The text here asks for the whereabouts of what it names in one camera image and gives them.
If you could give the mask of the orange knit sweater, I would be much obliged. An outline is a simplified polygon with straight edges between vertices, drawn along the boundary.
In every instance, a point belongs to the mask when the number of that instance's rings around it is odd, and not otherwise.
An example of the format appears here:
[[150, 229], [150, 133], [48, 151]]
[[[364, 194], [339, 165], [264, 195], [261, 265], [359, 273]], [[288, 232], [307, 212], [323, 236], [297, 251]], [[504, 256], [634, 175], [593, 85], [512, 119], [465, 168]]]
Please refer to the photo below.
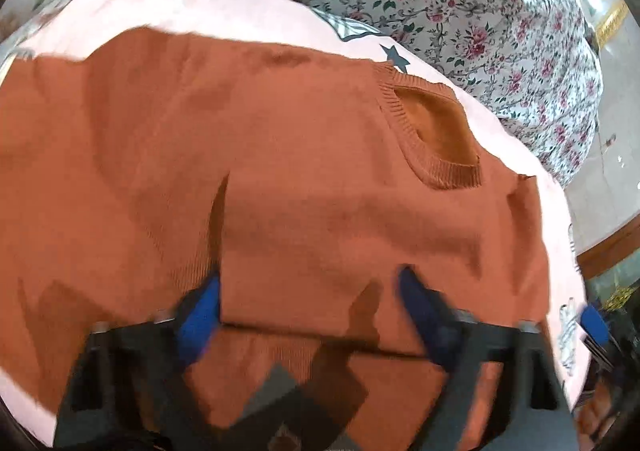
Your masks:
[[1, 366], [49, 410], [94, 324], [149, 320], [218, 270], [222, 327], [188, 383], [223, 445], [406, 449], [445, 373], [404, 266], [480, 321], [549, 309], [537, 182], [445, 85], [149, 28], [3, 81]]

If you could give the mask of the pink printed bed sheet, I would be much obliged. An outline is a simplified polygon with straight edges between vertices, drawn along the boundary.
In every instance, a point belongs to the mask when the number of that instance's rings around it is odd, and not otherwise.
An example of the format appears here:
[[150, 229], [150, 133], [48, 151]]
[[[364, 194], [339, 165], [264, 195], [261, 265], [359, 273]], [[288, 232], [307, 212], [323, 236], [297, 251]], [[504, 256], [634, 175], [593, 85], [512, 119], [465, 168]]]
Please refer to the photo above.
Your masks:
[[[480, 146], [509, 169], [537, 182], [541, 236], [548, 258], [549, 309], [541, 322], [522, 322], [537, 325], [544, 334], [572, 413], [585, 382], [589, 358], [579, 347], [577, 332], [568, 324], [576, 306], [585, 298], [570, 241], [570, 213], [559, 183], [485, 105], [390, 38], [363, 32], [340, 33], [325, 15], [291, 0], [72, 0], [3, 64], [1, 87], [17, 60], [44, 55], [79, 62], [115, 37], [137, 28], [168, 35], [280, 44], [346, 59], [388, 63], [401, 73], [449, 87], [462, 105]], [[468, 423], [456, 450], [472, 450], [480, 445], [501, 370], [502, 365], [497, 362], [483, 365]], [[24, 447], [58, 449], [54, 445], [58, 408], [47, 409], [1, 367], [1, 410]]]

